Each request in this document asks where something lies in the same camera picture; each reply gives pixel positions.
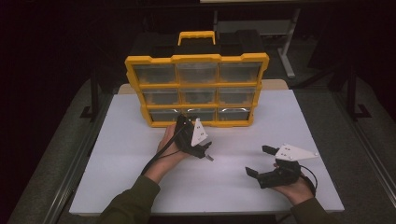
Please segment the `hand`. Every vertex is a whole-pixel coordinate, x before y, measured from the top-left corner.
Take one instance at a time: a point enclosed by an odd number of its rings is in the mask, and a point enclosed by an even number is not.
[[[166,145],[169,139],[172,138],[175,132],[175,127],[176,124],[166,127],[165,134],[163,135],[163,139],[158,145],[157,152],[160,151]],[[189,156],[190,154],[179,150],[176,144],[172,143],[172,145],[165,150],[160,158],[151,164],[144,176],[148,177],[149,179],[153,180],[158,184],[170,170],[172,170],[175,166],[178,165],[179,162]]]
[[[293,205],[303,203],[314,197],[311,189],[308,187],[308,184],[301,177],[299,177],[297,182],[293,184],[273,187],[272,189],[285,195]]]

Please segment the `white table surface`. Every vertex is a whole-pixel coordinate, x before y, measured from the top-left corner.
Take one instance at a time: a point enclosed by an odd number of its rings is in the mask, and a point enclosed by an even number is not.
[[[115,95],[90,161],[69,210],[97,216],[118,194],[129,189],[155,154],[164,128],[150,128],[135,94]],[[152,214],[222,215],[289,212],[291,204],[271,189],[260,189],[245,167],[259,173],[274,170],[275,158],[262,145],[287,143],[318,152],[293,91],[263,91],[249,127],[205,127],[214,161],[193,156],[182,161],[160,183]],[[329,212],[343,211],[321,158],[300,161],[318,179],[317,198]],[[308,172],[304,172],[315,182]]]

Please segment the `sleeve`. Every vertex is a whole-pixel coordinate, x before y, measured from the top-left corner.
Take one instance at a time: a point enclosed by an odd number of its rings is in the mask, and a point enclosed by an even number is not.
[[[328,214],[320,205],[316,198],[299,203],[291,208],[299,224],[339,224],[340,222],[332,215]]]
[[[98,223],[147,223],[160,186],[141,175],[131,189],[117,195],[99,216]]]

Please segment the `black cable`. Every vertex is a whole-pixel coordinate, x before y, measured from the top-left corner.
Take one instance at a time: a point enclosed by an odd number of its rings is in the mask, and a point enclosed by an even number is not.
[[[318,180],[317,180],[317,177],[314,175],[314,173],[311,170],[309,170],[308,168],[306,168],[305,166],[303,166],[303,165],[300,165],[300,166],[305,168],[305,170],[309,171],[309,173],[311,173],[311,175],[315,178],[315,189],[318,189]]]
[[[174,155],[174,154],[177,154],[179,151],[180,151],[180,150],[178,150],[178,151],[176,151],[176,152],[172,152],[171,154],[168,154],[168,155],[161,156],[161,157],[158,158],[157,160],[162,159],[162,158],[165,158],[165,157],[168,157],[168,156],[172,156],[172,155]]]
[[[186,127],[187,125],[181,126],[181,128],[177,131],[177,133],[175,133],[171,139],[169,139],[169,141],[165,144],[165,146],[163,146],[163,148],[157,152],[157,154],[154,155],[153,158],[151,158],[151,160],[149,160],[149,162],[146,164],[145,168],[143,168],[141,175],[144,175],[146,173],[146,171],[149,169],[149,167],[151,166],[152,163],[154,163],[156,160],[158,160],[160,158],[160,156],[165,152],[166,149],[168,149],[172,143],[175,141],[176,137],[181,133],[181,131]]]

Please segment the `plastic drawer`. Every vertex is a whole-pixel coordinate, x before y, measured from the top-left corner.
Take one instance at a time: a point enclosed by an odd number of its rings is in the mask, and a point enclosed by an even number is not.
[[[146,105],[177,105],[177,89],[144,89],[142,90]]]
[[[178,63],[176,68],[180,83],[216,82],[217,63]]]
[[[216,88],[179,89],[182,104],[214,104]]]
[[[218,108],[220,121],[248,120],[250,108]]]
[[[219,88],[219,105],[251,105],[254,87]]]
[[[176,83],[175,67],[172,64],[136,64],[133,67],[142,84]]]
[[[196,116],[200,121],[211,121],[215,120],[216,110],[214,108],[191,108],[183,109],[183,114],[187,116]]]
[[[220,63],[220,82],[255,82],[262,63]]]
[[[180,115],[180,109],[150,109],[152,121],[176,121]]]

